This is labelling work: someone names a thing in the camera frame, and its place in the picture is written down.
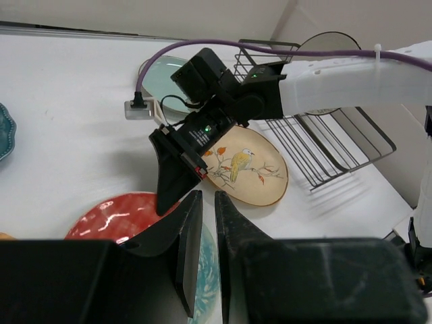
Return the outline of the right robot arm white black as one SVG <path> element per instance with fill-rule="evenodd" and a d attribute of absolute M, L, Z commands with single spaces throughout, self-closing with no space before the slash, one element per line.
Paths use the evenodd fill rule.
<path fill-rule="evenodd" d="M 192 113 L 165 122 L 160 102 L 135 98 L 158 121 L 151 134 L 158 156 L 158 214 L 193 189 L 208 173 L 203 155 L 235 125 L 282 119 L 323 107 L 421 104 L 431 108 L 431 42 L 393 51 L 296 51 L 292 63 L 271 62 L 250 70 L 243 82 L 212 51 L 213 40 L 172 76 Z"/>

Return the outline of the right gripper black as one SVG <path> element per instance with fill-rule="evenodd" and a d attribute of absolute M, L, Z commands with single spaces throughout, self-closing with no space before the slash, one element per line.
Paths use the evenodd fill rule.
<path fill-rule="evenodd" d="M 192 113 L 179 128 L 159 126 L 149 136 L 159 166 L 156 205 L 159 216 L 207 176 L 203 155 L 235 123 L 223 111 Z"/>

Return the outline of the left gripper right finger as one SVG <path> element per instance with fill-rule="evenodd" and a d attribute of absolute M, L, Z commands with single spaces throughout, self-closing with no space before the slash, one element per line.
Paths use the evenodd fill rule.
<path fill-rule="evenodd" d="M 280 322 L 280 242 L 215 193 L 224 323 Z"/>

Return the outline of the red plate blue flower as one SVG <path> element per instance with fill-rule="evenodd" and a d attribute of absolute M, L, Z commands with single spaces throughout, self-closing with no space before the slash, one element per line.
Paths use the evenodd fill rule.
<path fill-rule="evenodd" d="M 156 196 L 131 192 L 81 216 L 68 240 L 111 240 L 127 251 L 110 260 L 110 305 L 97 323 L 215 323 L 217 247 L 203 223 L 202 198 L 156 214 Z"/>

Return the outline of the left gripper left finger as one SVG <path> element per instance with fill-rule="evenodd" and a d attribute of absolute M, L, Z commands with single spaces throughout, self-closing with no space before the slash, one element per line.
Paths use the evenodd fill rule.
<path fill-rule="evenodd" d="M 191 191 L 167 216 L 120 246 L 129 318 L 191 318 L 203 225 L 203 194 Z"/>

